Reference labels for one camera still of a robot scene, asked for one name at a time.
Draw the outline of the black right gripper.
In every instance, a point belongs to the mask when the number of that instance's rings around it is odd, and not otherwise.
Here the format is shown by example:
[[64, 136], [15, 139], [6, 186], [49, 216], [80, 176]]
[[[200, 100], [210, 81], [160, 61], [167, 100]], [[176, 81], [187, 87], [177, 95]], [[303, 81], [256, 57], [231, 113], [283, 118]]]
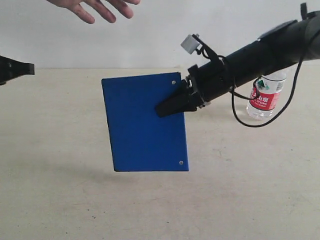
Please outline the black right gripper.
[[195, 112], [212, 100], [232, 90], [233, 76], [223, 56], [213, 57], [210, 62], [188, 69], [188, 75], [178, 88], [155, 107], [160, 117]]

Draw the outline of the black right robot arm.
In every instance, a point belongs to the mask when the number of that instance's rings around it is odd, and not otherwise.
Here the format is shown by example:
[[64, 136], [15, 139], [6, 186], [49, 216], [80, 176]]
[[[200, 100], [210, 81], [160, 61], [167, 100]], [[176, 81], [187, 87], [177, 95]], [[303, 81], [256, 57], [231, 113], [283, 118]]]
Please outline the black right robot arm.
[[193, 65], [176, 91], [158, 103], [159, 117], [195, 112], [212, 100], [258, 77], [267, 76], [299, 62], [320, 58], [320, 13], [302, 14], [302, 19], [286, 21], [262, 34], [254, 42], [227, 55], [218, 56], [197, 34], [181, 43], [189, 54], [207, 53], [209, 62]]

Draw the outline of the person's bare hand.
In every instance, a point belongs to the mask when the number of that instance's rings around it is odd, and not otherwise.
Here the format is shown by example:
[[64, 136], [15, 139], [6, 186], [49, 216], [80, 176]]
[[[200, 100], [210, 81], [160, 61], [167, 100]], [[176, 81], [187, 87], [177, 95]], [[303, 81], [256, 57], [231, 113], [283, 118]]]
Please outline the person's bare hand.
[[130, 5], [139, 5], [140, 0], [48, 0], [50, 4], [66, 9], [76, 15], [79, 19], [87, 24], [94, 24], [95, 18], [85, 10], [81, 3], [85, 3], [95, 10], [105, 21], [114, 24], [117, 20], [115, 14], [104, 4], [109, 3], [114, 7], [123, 17], [131, 19], [134, 16], [134, 11]]

